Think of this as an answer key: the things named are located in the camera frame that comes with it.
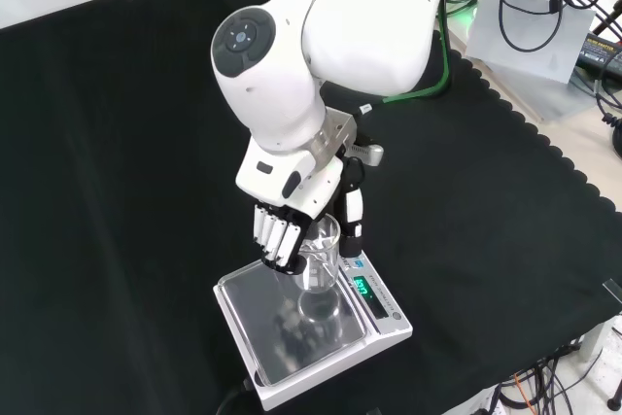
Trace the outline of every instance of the gray circular cap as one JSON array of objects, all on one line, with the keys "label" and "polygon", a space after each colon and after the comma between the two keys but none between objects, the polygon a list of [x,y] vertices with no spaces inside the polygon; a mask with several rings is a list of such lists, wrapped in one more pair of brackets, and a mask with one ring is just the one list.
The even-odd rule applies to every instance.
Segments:
[{"label": "gray circular cap", "polygon": [[275,35],[276,23],[266,10],[250,7],[236,12],[214,35],[214,66],[226,77],[237,77],[265,57]]}]

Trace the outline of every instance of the green cable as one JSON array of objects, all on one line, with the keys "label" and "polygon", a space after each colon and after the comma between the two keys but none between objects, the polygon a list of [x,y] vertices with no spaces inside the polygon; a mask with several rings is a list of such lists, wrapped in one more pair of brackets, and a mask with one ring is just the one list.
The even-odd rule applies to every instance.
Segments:
[{"label": "green cable", "polygon": [[428,97],[435,95],[443,91],[449,81],[449,54],[447,52],[446,29],[447,29],[447,16],[445,13],[445,0],[442,0],[438,6],[438,15],[440,21],[438,22],[438,29],[440,30],[440,44],[443,49],[443,75],[434,86],[420,89],[419,91],[407,92],[405,94],[399,94],[397,96],[385,97],[382,102],[388,104],[390,102],[403,101],[405,99],[414,99],[417,97]]}]

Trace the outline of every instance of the silver metal plate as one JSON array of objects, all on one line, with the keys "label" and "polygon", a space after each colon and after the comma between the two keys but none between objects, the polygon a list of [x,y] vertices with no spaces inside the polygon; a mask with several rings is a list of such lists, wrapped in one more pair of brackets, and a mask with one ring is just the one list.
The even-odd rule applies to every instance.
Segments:
[{"label": "silver metal plate", "polygon": [[366,336],[345,291],[345,277],[328,292],[302,291],[294,278],[256,261],[225,276],[218,287],[265,386],[277,383]]}]

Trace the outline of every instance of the black button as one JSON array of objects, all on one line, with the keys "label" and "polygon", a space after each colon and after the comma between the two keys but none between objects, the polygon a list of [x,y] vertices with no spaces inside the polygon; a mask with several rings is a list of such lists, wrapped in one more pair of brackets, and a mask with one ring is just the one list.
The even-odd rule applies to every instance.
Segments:
[{"label": "black button", "polygon": [[290,178],[285,183],[285,185],[283,186],[283,190],[281,191],[283,197],[285,199],[288,199],[290,196],[292,196],[292,193],[294,192],[295,188],[300,185],[301,181],[302,178],[300,177],[300,173],[298,171],[292,172]]},{"label": "black button", "polygon": [[273,168],[274,168],[274,167],[272,167],[271,165],[266,164],[265,162],[261,162],[261,161],[259,161],[259,162],[257,163],[257,170],[258,170],[259,172],[263,172],[264,174],[268,174],[268,175],[270,175],[270,174],[272,173],[272,169],[273,169]]}]

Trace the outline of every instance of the green light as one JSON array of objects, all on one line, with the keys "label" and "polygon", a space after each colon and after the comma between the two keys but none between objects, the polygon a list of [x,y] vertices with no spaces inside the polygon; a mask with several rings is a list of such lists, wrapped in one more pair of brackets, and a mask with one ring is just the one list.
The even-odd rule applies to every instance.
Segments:
[{"label": "green light", "polygon": [[355,279],[354,283],[357,285],[357,289],[359,289],[359,293],[361,295],[367,295],[367,287],[365,286],[363,279]]}]

